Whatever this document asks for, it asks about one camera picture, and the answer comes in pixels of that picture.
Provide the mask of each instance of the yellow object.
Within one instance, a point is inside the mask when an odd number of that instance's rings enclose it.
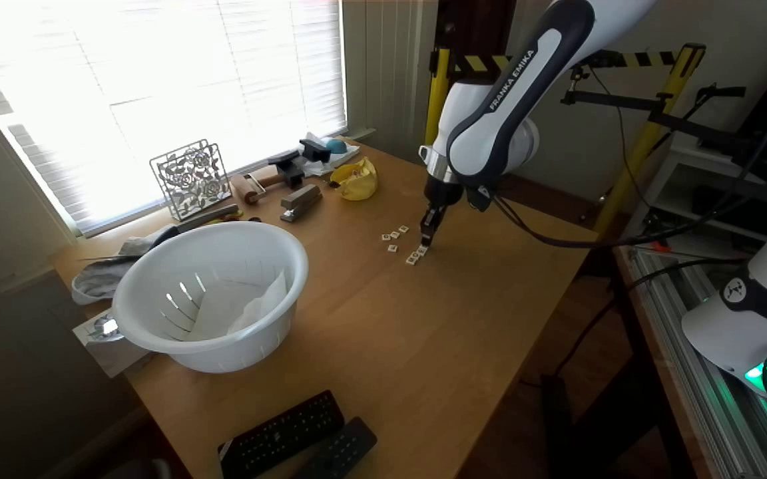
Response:
[[[339,184],[342,200],[363,201],[378,192],[378,169],[372,159],[359,157],[330,173],[330,184]]]
[[[668,82],[664,84],[661,95],[667,98],[667,114],[673,110],[685,82],[692,78],[692,72],[697,70],[697,63],[704,60],[704,54],[707,48],[704,44],[681,44],[680,56],[676,56],[676,63],[668,74]],[[609,197],[604,200],[599,216],[597,216],[597,224],[595,228],[599,232],[599,236],[604,236],[609,232],[609,225],[615,224],[617,219],[617,209],[623,207],[623,201],[628,200],[631,195],[631,175],[640,175],[655,141],[661,139],[664,127],[655,126],[655,123],[647,123],[645,130],[640,132],[635,148],[628,151],[628,169],[631,173],[621,173]]]

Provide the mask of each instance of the metal part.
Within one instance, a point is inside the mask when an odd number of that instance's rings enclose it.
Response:
[[[432,207],[427,209],[427,216],[420,219],[420,245],[424,245],[424,247],[432,247],[434,235],[436,235],[443,219],[444,219],[444,205],[432,205]]]
[[[302,220],[318,201],[323,200],[323,192],[318,184],[306,184],[304,189],[282,197],[282,220],[296,224]]]
[[[101,314],[91,321],[91,329],[85,338],[91,344],[113,344],[113,341],[123,341],[123,329],[115,317]]]
[[[418,247],[404,259],[404,263],[408,263],[408,265],[416,265],[420,259],[428,255],[428,249],[432,249],[432,247],[418,245]]]
[[[218,144],[183,144],[150,159],[150,168],[177,220],[186,220],[231,197]]]

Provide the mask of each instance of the small object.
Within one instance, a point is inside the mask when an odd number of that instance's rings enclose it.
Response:
[[[279,205],[282,205],[282,207],[296,207],[296,205],[312,200],[318,192],[320,192],[320,187],[306,184],[304,189],[298,189],[298,192],[282,197]]]
[[[205,209],[199,209],[197,216],[190,216],[178,224],[178,228],[197,228],[203,224],[210,224],[210,220],[237,220],[241,219],[241,205],[234,200],[223,200],[218,205],[210,205]]]
[[[296,224],[302,220],[315,205],[320,205],[323,192],[315,184],[306,184],[304,189],[292,192],[291,197],[282,200],[282,220]]]
[[[418,245],[408,259],[404,263],[408,265],[416,265],[420,259],[427,259],[428,247],[427,245]]]
[[[223,477],[258,477],[308,445],[342,432],[343,414],[330,390],[323,390],[282,414],[241,433],[222,461]]]
[[[265,187],[255,179],[237,179],[234,184],[234,197],[242,200],[246,205],[258,205],[258,197],[265,195]]]
[[[115,341],[123,341],[123,329],[121,329],[121,325],[118,325],[115,317],[99,314],[99,317],[91,321],[87,341],[91,341],[91,344],[115,344]]]
[[[318,139],[302,139],[302,157],[315,159],[315,161],[327,161],[330,148],[320,144]]]
[[[330,184],[339,184],[342,200],[363,201],[378,192],[378,169],[368,157],[346,161],[330,173]]]
[[[327,139],[326,147],[330,155],[346,155],[350,151],[350,144],[343,139]]]
[[[308,462],[304,462],[296,479],[343,479],[375,442],[378,437],[363,417],[352,417]]]
[[[302,189],[304,168],[298,164],[298,151],[288,151],[288,155],[271,159],[271,164],[278,168],[278,173],[288,189]]]

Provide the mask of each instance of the wire basket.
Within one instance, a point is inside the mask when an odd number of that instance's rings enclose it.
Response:
[[[150,159],[150,168],[177,220],[231,197],[222,148],[205,139]]]

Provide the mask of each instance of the floor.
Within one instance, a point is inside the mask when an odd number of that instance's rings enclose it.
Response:
[[[534,187],[528,180],[506,184],[503,192],[519,201],[577,224],[585,224],[595,213],[595,205],[589,201]],[[608,280],[581,277],[571,284],[535,350],[530,353],[519,378],[511,384],[479,445],[466,461],[462,479],[548,477],[541,421],[541,376],[553,369],[576,336],[608,298]],[[604,381],[627,361],[627,356],[628,344],[621,317],[608,314],[563,372],[576,414],[599,394]],[[109,458],[94,469],[94,473],[106,473],[113,465],[155,454],[174,458],[163,433],[147,422],[139,433],[113,449]],[[668,461],[661,440],[647,433],[627,458],[617,461],[615,477],[668,477]]]
[[[0,291],[0,477],[67,477],[127,432],[139,400],[85,356],[81,320],[57,273]]]
[[[548,477],[541,417],[541,376],[556,368],[576,336],[608,298],[608,280],[581,277],[572,283],[516,384],[508,388],[506,400],[495,410],[495,417],[466,461],[462,479]],[[621,317],[608,314],[603,325],[592,329],[572,361],[568,361],[563,369],[572,414],[592,404],[604,381],[627,360],[628,344]],[[668,458],[657,433],[651,432],[640,445],[635,445],[635,449],[617,461],[615,477],[668,477]]]

